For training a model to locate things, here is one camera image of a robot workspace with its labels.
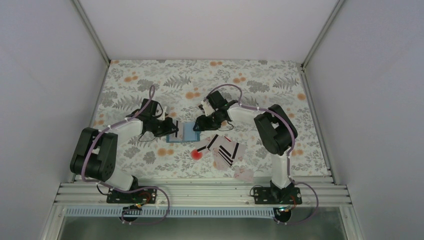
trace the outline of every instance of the wall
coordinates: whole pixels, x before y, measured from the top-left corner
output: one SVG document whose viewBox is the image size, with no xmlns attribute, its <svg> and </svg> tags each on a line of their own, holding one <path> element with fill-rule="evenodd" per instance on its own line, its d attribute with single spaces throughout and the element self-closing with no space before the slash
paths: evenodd
<svg viewBox="0 0 424 240">
<path fill-rule="evenodd" d="M 366 239 L 424 235 L 424 2 L 351 1 L 307 66 Z"/>
<path fill-rule="evenodd" d="M 0 3 L 0 235 L 38 239 L 106 64 L 69 0 Z"/>
<path fill-rule="evenodd" d="M 301 63 L 337 0 L 80 0 L 111 59 Z"/>
</svg>

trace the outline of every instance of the gray leaf pattern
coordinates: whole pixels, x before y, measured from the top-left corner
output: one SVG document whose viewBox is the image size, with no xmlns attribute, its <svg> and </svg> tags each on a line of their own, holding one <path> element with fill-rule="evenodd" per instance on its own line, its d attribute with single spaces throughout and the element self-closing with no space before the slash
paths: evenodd
<svg viewBox="0 0 424 240">
<path fill-rule="evenodd" d="M 167 113 L 182 122 L 194 121 L 202 114 L 200 101 L 214 87 L 236 84 L 243 90 L 242 103 L 268 108 L 279 104 L 295 125 L 298 137 L 292 153 L 292 175 L 323 176 L 327 168 L 312 121 L 308 102 L 296 64 L 267 60 L 113 60 L 103 86 L 94 127 L 103 128 L 124 119 L 149 97 L 155 85 L 154 100 L 167 107 Z M 238 100 L 232 87 L 219 90 L 222 96 Z M 271 154 L 265 149 L 254 125 L 231 122 L 230 131 L 205 131 L 201 138 L 214 134 L 226 136 L 247 146 L 245 155 L 234 167 L 254 170 L 255 177 L 271 176 Z M 224 123 L 221 130 L 231 127 Z M 232 178 L 234 170 L 217 170 L 211 154 L 193 160 L 192 142 L 166 143 L 150 132 L 139 141 L 132 137 L 119 146 L 118 168 L 138 178 Z"/>
</svg>

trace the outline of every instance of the black strip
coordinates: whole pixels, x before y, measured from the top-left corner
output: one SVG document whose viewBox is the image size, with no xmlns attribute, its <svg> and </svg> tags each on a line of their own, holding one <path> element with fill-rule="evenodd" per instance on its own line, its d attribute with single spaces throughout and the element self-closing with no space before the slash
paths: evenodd
<svg viewBox="0 0 424 240">
<path fill-rule="evenodd" d="M 222 160 L 224 160 L 224 162 L 225 162 L 225 163 L 226 163 L 229 167 L 231 167 L 232 163 L 229 163 L 229 162 L 227 161 L 227 158 L 224 156 L 224 153 L 222 153 L 221 151 L 219 151 L 218 153 L 219 153 L 219 155 L 221 156 Z"/>
<path fill-rule="evenodd" d="M 237 149 L 239 148 L 239 143 L 237 142 L 235 144 L 235 148 L 234 148 L 234 152 L 232 153 L 232 159 L 234 159 L 236 157 L 236 153 L 237 153 Z"/>
<path fill-rule="evenodd" d="M 178 128 L 178 130 L 175 132 L 175 138 L 177 138 L 178 131 L 180 130 L 180 128 L 178 127 L 178 120 L 176 121 L 175 125 Z"/>
<path fill-rule="evenodd" d="M 219 150 L 219 154 L 224 155 L 224 157 L 225 157 L 224 160 L 229 164 L 230 167 L 231 167 L 231 165 L 233 165 L 233 160 L 231 160 L 228 156 L 226 156 L 223 151 Z"/>
<path fill-rule="evenodd" d="M 213 139 L 209 142 L 209 144 L 207 145 L 207 149 L 209 149 L 209 148 L 212 146 L 212 144 L 214 144 L 214 142 L 215 142 L 215 140 L 217 139 L 217 137 L 218 137 L 218 134 L 216 134 L 216 135 L 213 137 Z"/>
<path fill-rule="evenodd" d="M 205 148 L 206 148 L 206 146 L 202 146 L 201 148 L 197 149 L 197 152 L 200 152 L 200 151 L 202 151 Z"/>
<path fill-rule="evenodd" d="M 219 146 L 219 148 L 222 149 L 228 157 L 231 157 L 231 154 L 223 146 Z"/>
</svg>

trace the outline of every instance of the gray floor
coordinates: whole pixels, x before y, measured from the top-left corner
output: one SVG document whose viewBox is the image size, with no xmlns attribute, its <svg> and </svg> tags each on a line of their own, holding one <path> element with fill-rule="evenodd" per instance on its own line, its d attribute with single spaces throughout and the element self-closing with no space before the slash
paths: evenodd
<svg viewBox="0 0 424 240">
<path fill-rule="evenodd" d="M 290 221 L 299 221 L 311 213 L 309 208 L 293 211 Z M 137 221 L 154 221 L 140 218 Z M 323 207 L 310 221 L 296 226 L 277 225 L 260 218 L 168 218 L 153 226 L 122 224 L 117 217 L 67 217 L 62 240 L 344 240 L 338 208 Z"/>
</svg>

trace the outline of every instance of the white floral tablecloth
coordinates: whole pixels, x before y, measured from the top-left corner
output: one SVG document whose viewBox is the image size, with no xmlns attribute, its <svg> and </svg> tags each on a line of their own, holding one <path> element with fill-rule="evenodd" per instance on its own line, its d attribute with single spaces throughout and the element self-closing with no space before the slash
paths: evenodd
<svg viewBox="0 0 424 240">
<path fill-rule="evenodd" d="M 266 60 L 112 60 L 97 109 L 94 127 L 102 129 L 122 120 L 149 97 L 168 107 L 169 115 L 192 122 L 202 114 L 201 100 L 214 87 L 232 83 L 243 90 L 242 101 L 268 108 L 279 104 L 298 131 L 291 171 L 294 176 L 324 176 L 327 168 L 296 64 Z M 239 91 L 220 89 L 228 100 Z M 232 122 L 230 131 L 205 131 L 201 138 L 219 134 L 247 145 L 244 159 L 235 167 L 252 169 L 255 177 L 271 176 L 271 155 L 262 146 L 255 126 Z M 229 129 L 224 125 L 222 130 Z M 200 160 L 191 157 L 193 143 L 166 143 L 166 138 L 146 134 L 119 146 L 117 166 L 138 178 L 232 178 L 234 171 L 217 170 L 212 154 Z"/>
</svg>

